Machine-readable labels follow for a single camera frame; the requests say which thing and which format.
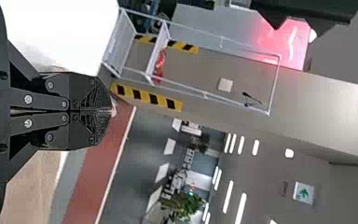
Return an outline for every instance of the hazard stripe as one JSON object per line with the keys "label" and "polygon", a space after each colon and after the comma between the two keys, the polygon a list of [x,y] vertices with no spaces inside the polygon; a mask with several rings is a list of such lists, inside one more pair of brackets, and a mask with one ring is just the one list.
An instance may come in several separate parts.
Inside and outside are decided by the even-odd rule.
{"label": "hazard stripe", "polygon": [[[155,44],[157,41],[157,37],[153,35],[136,35],[135,40],[146,43],[146,44]],[[191,53],[191,54],[198,54],[200,47],[188,44],[183,41],[176,41],[170,40],[168,41],[168,48],[169,49],[177,49],[182,52]]]}
{"label": "hazard stripe", "polygon": [[126,86],[118,83],[112,83],[110,90],[118,95],[129,97],[135,100],[140,100],[151,105],[158,105],[162,108],[172,109],[177,112],[182,112],[183,102],[164,95],[155,94],[153,92],[144,91],[131,86]]}

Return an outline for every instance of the red floor stripe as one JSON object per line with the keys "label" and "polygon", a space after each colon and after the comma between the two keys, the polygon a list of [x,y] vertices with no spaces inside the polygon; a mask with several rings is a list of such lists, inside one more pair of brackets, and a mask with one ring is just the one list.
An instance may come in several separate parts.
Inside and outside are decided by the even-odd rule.
{"label": "red floor stripe", "polygon": [[100,145],[88,148],[63,224],[94,224],[98,216],[133,109],[120,99],[117,102],[117,120],[111,120]]}

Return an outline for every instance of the floor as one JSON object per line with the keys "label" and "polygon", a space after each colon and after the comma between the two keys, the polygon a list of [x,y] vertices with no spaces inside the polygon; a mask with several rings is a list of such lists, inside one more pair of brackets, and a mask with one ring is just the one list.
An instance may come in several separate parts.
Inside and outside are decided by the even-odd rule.
{"label": "floor", "polygon": [[172,118],[137,109],[100,224],[141,222],[159,166],[172,163],[163,155],[165,143],[177,134]]}
{"label": "floor", "polygon": [[61,152],[37,152],[7,184],[0,224],[47,224]]}

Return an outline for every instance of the white panel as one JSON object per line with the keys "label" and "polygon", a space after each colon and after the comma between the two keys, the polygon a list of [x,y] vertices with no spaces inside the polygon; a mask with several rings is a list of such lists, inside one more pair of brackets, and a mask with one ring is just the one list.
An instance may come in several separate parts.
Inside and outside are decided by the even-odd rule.
{"label": "white panel", "polygon": [[241,195],[240,205],[238,206],[237,216],[235,217],[235,224],[241,224],[242,222],[243,212],[245,210],[247,198],[248,196],[245,193]]}
{"label": "white panel", "polygon": [[243,144],[245,143],[245,137],[241,136],[240,145],[238,146],[238,154],[242,154]]}
{"label": "white panel", "polygon": [[186,183],[188,185],[194,184],[194,186],[197,189],[203,189],[206,191],[210,191],[211,186],[212,186],[212,177],[190,170],[190,171],[187,171]]}
{"label": "white panel", "polygon": [[205,224],[209,224],[209,220],[211,220],[211,213],[206,216]]}
{"label": "white panel", "polygon": [[256,156],[258,152],[258,146],[260,145],[260,142],[258,140],[255,140],[254,148],[252,150],[252,155]]}
{"label": "white panel", "polygon": [[26,44],[52,59],[53,65],[97,76],[117,20],[117,1],[0,0],[0,4],[7,37],[16,47]]}
{"label": "white panel", "polygon": [[295,156],[295,152],[290,149],[290,148],[287,148],[285,151],[284,151],[284,156],[288,159],[292,159],[294,156]]}
{"label": "white panel", "polygon": [[237,135],[234,134],[232,136],[232,141],[231,141],[231,146],[229,148],[229,154],[232,154],[232,152],[234,151],[234,146],[235,146],[235,141],[237,140]]}
{"label": "white panel", "polygon": [[215,157],[215,158],[219,158],[220,157],[220,152],[216,151],[214,149],[208,148],[208,150],[206,150],[206,152],[205,152],[205,155]]}
{"label": "white panel", "polygon": [[219,173],[219,167],[216,166],[216,168],[214,168],[214,174],[213,174],[213,179],[212,179],[212,184],[216,183],[217,180],[217,174]]}
{"label": "white panel", "polygon": [[158,201],[159,195],[161,195],[162,186],[160,186],[156,191],[150,195],[149,203],[147,204],[146,213],[150,210],[150,208]]}
{"label": "white panel", "polygon": [[222,177],[222,170],[219,169],[219,172],[217,173],[216,184],[214,185],[214,190],[217,190],[219,188],[219,183],[220,183],[221,177]]}
{"label": "white panel", "polygon": [[165,144],[164,155],[172,155],[175,149],[176,141],[169,138]]}
{"label": "white panel", "polygon": [[232,89],[232,80],[226,78],[220,78],[219,86],[217,87],[220,91],[231,92]]}
{"label": "white panel", "polygon": [[158,183],[165,176],[167,176],[169,168],[170,168],[170,164],[168,162],[159,166],[155,183]]}
{"label": "white panel", "polygon": [[203,212],[203,215],[202,215],[202,221],[206,220],[206,216],[208,215],[208,212],[209,212],[209,203],[206,203],[205,204],[205,209],[204,209],[204,212]]}
{"label": "white panel", "polygon": [[229,206],[229,200],[231,199],[231,193],[232,193],[233,187],[234,187],[234,182],[232,180],[230,180],[229,184],[228,184],[228,188],[227,188],[225,203],[223,204],[223,213],[224,214],[227,213],[228,206]]}
{"label": "white panel", "polygon": [[180,127],[182,126],[182,120],[181,119],[174,119],[172,122],[172,127],[179,132],[180,131]]}
{"label": "white panel", "polygon": [[226,145],[225,145],[225,153],[228,152],[229,141],[231,141],[231,133],[229,133],[227,136]]}

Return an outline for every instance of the gray floor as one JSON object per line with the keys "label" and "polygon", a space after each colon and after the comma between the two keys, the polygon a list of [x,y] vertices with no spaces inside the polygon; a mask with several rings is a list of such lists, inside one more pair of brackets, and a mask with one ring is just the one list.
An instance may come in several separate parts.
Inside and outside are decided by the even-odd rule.
{"label": "gray floor", "polygon": [[100,224],[141,223],[158,168],[172,160],[163,155],[167,139],[177,135],[172,118],[138,108]]}

